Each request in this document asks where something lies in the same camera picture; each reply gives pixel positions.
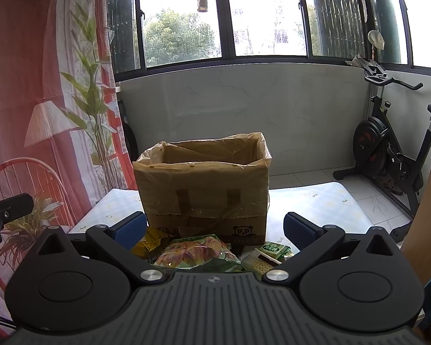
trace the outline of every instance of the exercise bike handlebar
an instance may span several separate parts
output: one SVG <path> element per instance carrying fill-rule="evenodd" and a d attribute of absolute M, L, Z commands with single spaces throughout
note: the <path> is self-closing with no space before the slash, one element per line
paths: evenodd
<path fill-rule="evenodd" d="M 417 91 L 423 86 L 423 83 L 418 83 L 417 85 L 410 85 L 410 84 L 404 83 L 403 81 L 397 80 L 397 79 L 392 78 L 392 77 L 381 80 L 377 76 L 366 75 L 366 76 L 364 76 L 364 80 L 369 82 L 369 83 L 372 83 L 374 85 L 377 85 L 379 87 L 383 87 L 383 86 L 391 84 L 391 83 L 396 83 L 396 84 L 402 85 L 408 89 L 411 89 L 412 91 Z"/>

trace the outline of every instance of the exercise bike frame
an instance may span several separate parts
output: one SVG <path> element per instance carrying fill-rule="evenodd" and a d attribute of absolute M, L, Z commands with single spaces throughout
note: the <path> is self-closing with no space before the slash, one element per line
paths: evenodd
<path fill-rule="evenodd" d="M 376 142 L 376 145 L 380 144 L 381 141 L 388 139 L 389 148 L 391 152 L 388 153 L 387 156 L 387 164 L 385 165 L 385 169 L 394 182 L 398 185 L 398 187 L 407 194 L 407 199 L 409 201 L 409 207 L 407 207 L 396 195 L 394 195 L 390 190 L 384 188 L 381 184 L 379 184 L 374 178 L 370 176 L 366 176 L 375 186 L 377 186 L 381 191 L 386 194 L 392 201 L 394 201 L 410 218 L 414 218 L 415 214 L 418 210 L 419 202 L 417 195 L 418 190 L 423 186 L 423 176 L 422 176 L 422 167 L 425 163 L 426 157 L 428 156 L 428 152 L 431 148 L 431 123 L 429 128 L 426 130 L 425 137 L 423 138 L 422 145 L 418 152 L 417 158 L 414 160 L 402 153 L 401 146 L 396 138 L 394 133 L 394 129 L 391 127 L 389 120 L 386 116 L 387 108 L 382 106 L 383 102 L 383 89 L 385 85 L 391 83 L 397 83 L 402 86 L 405 86 L 409 89 L 416 91 L 420 89 L 423 84 L 419 83 L 416 86 L 408 85 L 404 82 L 393 78 L 383 78 L 380 74 L 375 76 L 365 76 L 365 80 L 371 83 L 370 90 L 370 102 L 373 103 L 373 108 L 371 112 L 371 116 L 379 119 L 386 127 L 387 131 L 384 136 Z M 376 95 L 372 95 L 372 86 L 376 85 L 380 87 Z M 361 174 L 362 165 L 358 163 L 354 168 L 347 170 L 339 170 L 334 172 L 334 178 L 336 180 L 341 180 L 345 176 Z M 403 225 L 401 227 L 397 227 L 393 229 L 390 233 L 391 237 L 394 239 L 396 243 L 401 242 L 404 237 L 407 235 L 412 221 Z"/>

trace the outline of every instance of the exercise bike flywheel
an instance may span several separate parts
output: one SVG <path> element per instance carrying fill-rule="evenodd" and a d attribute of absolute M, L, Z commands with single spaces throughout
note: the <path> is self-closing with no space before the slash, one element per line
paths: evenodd
<path fill-rule="evenodd" d="M 369 117 L 359 123 L 354 132 L 354 159 L 356 164 L 360 166 L 363 175 L 378 175 L 385 166 L 388 147 L 388 139 L 384 136 L 385 130 L 386 127 L 382 121 L 378 118 Z"/>

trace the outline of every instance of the panda logo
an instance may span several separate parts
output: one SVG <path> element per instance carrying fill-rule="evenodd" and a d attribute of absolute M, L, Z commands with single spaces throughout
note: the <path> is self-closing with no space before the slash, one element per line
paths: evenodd
<path fill-rule="evenodd" d="M 250 236 L 253 235 L 253 226 L 233 226 L 234 234 L 233 236 Z"/>

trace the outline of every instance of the triangular hole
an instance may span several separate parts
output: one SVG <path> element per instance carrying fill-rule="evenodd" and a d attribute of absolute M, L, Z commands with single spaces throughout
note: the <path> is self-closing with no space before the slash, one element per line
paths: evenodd
<path fill-rule="evenodd" d="M 380 235 L 375 235 L 370 240 L 370 244 L 366 249 L 366 252 L 370 254 L 380 254 L 380 255 L 392 255 L 391 250 L 385 243 L 385 240 Z"/>
<path fill-rule="evenodd" d="M 39 255 L 57 254 L 57 253 L 62 253 L 63 251 L 65 251 L 65 248 L 61 244 L 59 237 L 53 234 L 53 235 L 50 235 L 45 240 L 45 243 L 42 245 L 42 247 L 39 250 Z"/>

